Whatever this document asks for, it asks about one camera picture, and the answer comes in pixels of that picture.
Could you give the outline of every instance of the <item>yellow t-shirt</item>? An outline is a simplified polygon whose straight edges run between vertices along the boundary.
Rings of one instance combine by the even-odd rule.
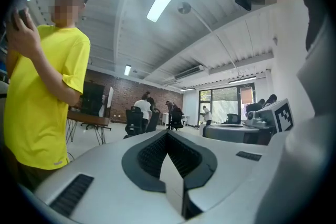
[[[78,28],[38,27],[42,49],[63,82],[83,93],[90,40]],[[68,104],[49,92],[32,61],[19,55],[8,87],[5,144],[27,166],[57,169],[68,162]]]

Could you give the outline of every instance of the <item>brick wall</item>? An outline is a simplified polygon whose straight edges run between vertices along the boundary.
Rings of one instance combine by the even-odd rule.
[[[150,91],[151,97],[156,103],[156,108],[161,112],[167,112],[166,101],[172,101],[182,110],[183,95],[177,92],[159,89],[131,80],[116,78],[104,73],[87,70],[85,81],[104,85],[104,94],[108,95],[110,87],[114,89],[110,118],[116,122],[126,122],[125,110],[130,109],[142,95]]]

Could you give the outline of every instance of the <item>white floor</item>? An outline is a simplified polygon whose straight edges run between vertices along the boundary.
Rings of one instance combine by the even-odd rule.
[[[114,143],[122,140],[124,136],[127,135],[125,126],[126,124],[110,123],[109,127],[112,130],[105,129],[104,131],[106,143]],[[94,129],[90,128],[89,130],[85,130],[85,127],[85,125],[80,126],[80,123],[78,123],[73,137],[74,141],[71,142],[71,140],[69,140],[68,142],[68,153],[71,154],[69,155],[71,161],[73,158],[76,159],[91,148],[99,146]],[[164,129],[166,129],[166,127],[163,125],[157,127],[157,130]],[[199,130],[189,126],[184,127],[181,131],[200,135]],[[162,164],[160,180],[166,183],[167,199],[178,212],[181,212],[183,180],[168,155]]]

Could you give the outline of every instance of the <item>white ceiling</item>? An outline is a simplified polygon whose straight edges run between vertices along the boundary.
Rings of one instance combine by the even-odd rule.
[[[271,69],[272,6],[254,7],[248,13],[234,0],[172,0],[156,23],[146,15],[155,0],[89,0],[78,23],[91,41],[92,66],[122,75],[132,66],[130,78],[163,85],[189,68],[203,65],[213,74],[193,82],[173,85],[185,88],[238,76],[235,69],[216,72],[230,65],[223,45],[194,14],[181,15],[177,7],[188,2],[218,34],[235,62],[251,59],[239,67],[239,74],[256,74]],[[52,0],[32,0],[39,23],[49,23]],[[265,60],[258,58],[268,55]]]

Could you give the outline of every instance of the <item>phone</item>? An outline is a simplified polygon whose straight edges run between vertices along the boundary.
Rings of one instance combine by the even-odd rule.
[[[235,2],[239,6],[243,7],[245,10],[248,10],[248,11],[251,10],[251,7],[252,7],[251,0],[235,0]]]
[[[23,9],[20,9],[18,13],[23,23],[28,27],[27,16],[26,16],[25,11]],[[15,19],[14,19],[14,12],[11,13],[11,22],[13,24],[14,29],[18,31],[19,28],[17,27]]]

